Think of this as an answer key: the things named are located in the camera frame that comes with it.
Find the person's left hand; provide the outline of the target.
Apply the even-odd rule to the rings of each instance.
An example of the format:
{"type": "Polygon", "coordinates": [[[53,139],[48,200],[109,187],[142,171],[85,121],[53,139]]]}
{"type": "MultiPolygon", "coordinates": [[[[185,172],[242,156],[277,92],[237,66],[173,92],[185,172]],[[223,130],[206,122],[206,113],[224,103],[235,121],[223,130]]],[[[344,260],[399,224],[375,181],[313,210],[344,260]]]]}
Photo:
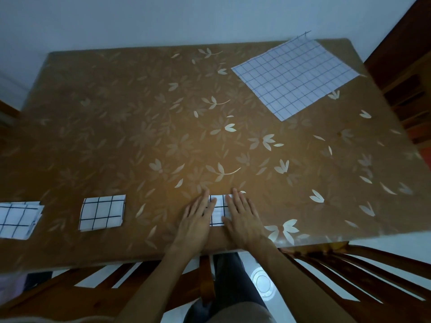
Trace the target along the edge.
{"type": "Polygon", "coordinates": [[[188,259],[202,252],[208,240],[209,224],[217,201],[211,201],[207,206],[205,214],[203,216],[197,216],[197,203],[201,196],[202,194],[190,203],[190,214],[184,221],[181,219],[176,237],[169,248],[169,252],[179,254],[188,259]]]}

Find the person's right hand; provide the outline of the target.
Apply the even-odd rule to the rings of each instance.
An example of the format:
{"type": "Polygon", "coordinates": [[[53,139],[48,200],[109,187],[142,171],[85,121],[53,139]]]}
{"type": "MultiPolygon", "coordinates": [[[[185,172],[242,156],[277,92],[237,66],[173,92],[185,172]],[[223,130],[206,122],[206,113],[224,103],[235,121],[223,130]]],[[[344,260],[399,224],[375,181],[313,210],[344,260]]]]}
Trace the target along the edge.
{"type": "Polygon", "coordinates": [[[261,220],[257,220],[251,213],[250,200],[238,191],[242,196],[244,213],[238,213],[233,203],[232,195],[226,195],[233,224],[233,233],[229,233],[235,245],[252,255],[269,248],[274,248],[273,242],[266,236],[261,220]]]}

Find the white checked cloth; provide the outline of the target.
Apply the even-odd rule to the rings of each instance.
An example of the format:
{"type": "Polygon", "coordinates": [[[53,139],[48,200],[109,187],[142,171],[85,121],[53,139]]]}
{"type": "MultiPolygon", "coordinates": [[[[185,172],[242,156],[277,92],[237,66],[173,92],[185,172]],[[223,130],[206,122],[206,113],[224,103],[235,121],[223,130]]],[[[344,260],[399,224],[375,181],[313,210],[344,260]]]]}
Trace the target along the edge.
{"type": "Polygon", "coordinates": [[[126,195],[85,198],[79,217],[79,231],[120,227],[123,223],[126,195]]]}
{"type": "Polygon", "coordinates": [[[225,197],[226,195],[209,195],[208,205],[213,199],[217,200],[211,216],[211,222],[209,224],[211,227],[223,226],[222,217],[227,217],[229,220],[232,220],[232,215],[225,197]]]}
{"type": "Polygon", "coordinates": [[[0,239],[28,240],[43,209],[39,201],[0,202],[0,239]]]}

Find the person's right forearm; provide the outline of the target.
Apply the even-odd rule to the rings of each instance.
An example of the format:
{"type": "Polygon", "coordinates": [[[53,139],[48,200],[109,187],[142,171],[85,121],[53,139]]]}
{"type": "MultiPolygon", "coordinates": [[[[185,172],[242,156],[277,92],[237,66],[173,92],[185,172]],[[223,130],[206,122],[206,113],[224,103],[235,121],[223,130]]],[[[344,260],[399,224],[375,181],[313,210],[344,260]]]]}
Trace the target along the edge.
{"type": "Polygon", "coordinates": [[[296,323],[357,323],[269,239],[252,240],[244,249],[269,275],[296,323]]]}

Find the person's left forearm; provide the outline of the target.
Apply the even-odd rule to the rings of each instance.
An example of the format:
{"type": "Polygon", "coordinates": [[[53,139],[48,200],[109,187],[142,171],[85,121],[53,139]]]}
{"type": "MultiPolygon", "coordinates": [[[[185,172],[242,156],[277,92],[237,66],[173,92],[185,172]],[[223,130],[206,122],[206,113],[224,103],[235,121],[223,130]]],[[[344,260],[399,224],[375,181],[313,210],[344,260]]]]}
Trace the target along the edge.
{"type": "Polygon", "coordinates": [[[173,245],[129,300],[114,323],[160,323],[170,295],[191,259],[200,250],[173,245]]]}

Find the person's dark trousers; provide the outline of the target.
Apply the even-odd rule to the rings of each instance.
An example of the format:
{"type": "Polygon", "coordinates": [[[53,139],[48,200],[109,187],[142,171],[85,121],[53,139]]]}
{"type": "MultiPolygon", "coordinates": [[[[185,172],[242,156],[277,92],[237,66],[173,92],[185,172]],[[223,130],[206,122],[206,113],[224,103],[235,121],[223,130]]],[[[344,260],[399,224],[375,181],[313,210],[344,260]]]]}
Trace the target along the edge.
{"type": "Polygon", "coordinates": [[[237,252],[214,255],[213,264],[215,299],[208,304],[201,299],[195,301],[183,323],[206,323],[220,310],[240,302],[255,302],[267,309],[237,252]]]}

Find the person's grey shirt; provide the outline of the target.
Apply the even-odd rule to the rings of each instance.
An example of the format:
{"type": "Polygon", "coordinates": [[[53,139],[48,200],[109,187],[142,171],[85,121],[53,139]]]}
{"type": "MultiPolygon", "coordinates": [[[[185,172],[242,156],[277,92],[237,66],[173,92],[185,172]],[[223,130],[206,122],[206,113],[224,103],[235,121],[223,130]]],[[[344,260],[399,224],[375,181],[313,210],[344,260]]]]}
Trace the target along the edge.
{"type": "Polygon", "coordinates": [[[224,308],[206,323],[277,323],[271,313],[255,302],[240,302],[224,308]]]}

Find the brown floral tablecloth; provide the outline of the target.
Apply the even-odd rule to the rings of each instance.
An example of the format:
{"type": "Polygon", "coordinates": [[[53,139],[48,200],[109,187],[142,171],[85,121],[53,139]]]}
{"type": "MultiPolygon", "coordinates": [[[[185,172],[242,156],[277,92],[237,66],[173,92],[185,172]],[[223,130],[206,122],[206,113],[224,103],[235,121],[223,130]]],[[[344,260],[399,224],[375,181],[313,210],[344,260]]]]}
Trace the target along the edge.
{"type": "Polygon", "coordinates": [[[231,70],[279,42],[55,52],[0,147],[0,202],[40,201],[0,274],[160,258],[204,189],[245,191],[278,247],[431,231],[431,171],[359,72],[280,121],[231,70]],[[85,198],[126,195],[117,228],[79,231],[85,198]]]}

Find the unfolded white grid cloth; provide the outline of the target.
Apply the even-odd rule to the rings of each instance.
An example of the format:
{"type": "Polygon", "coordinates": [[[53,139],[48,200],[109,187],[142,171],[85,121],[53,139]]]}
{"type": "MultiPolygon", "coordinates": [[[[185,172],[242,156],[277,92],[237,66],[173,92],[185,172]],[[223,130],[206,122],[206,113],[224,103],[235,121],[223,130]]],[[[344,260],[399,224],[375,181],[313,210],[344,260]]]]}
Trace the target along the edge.
{"type": "Polygon", "coordinates": [[[280,121],[360,74],[305,34],[231,68],[280,121]]]}

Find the wooden slatted chair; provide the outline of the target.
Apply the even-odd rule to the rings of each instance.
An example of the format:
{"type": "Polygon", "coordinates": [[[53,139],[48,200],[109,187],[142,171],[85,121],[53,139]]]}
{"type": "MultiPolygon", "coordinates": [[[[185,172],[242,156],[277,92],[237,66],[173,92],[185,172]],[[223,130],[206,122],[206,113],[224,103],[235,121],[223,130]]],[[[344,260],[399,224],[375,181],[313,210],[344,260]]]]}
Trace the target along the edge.
{"type": "Polygon", "coordinates": [[[431,323],[431,290],[384,270],[374,260],[431,280],[431,264],[366,246],[334,242],[279,248],[358,323],[431,323]],[[296,260],[322,273],[358,301],[343,299],[296,260]]]}
{"type": "MultiPolygon", "coordinates": [[[[94,288],[81,287],[78,283],[100,271],[102,267],[69,270],[0,306],[0,322],[110,322],[158,264],[159,261],[138,264],[117,288],[114,288],[114,285],[125,277],[126,273],[131,272],[133,263],[120,265],[94,288]]],[[[201,256],[197,269],[181,275],[164,311],[198,299],[204,304],[215,299],[209,256],[201,256]]]]}

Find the dark wooden cabinet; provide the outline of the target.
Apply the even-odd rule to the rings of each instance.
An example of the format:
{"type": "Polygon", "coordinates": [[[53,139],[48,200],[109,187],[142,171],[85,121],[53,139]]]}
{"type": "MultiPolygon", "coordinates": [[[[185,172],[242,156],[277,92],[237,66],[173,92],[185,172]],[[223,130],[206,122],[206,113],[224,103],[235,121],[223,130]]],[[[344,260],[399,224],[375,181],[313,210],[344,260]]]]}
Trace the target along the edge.
{"type": "Polygon", "coordinates": [[[431,0],[416,0],[365,66],[413,144],[431,152],[431,0]]]}

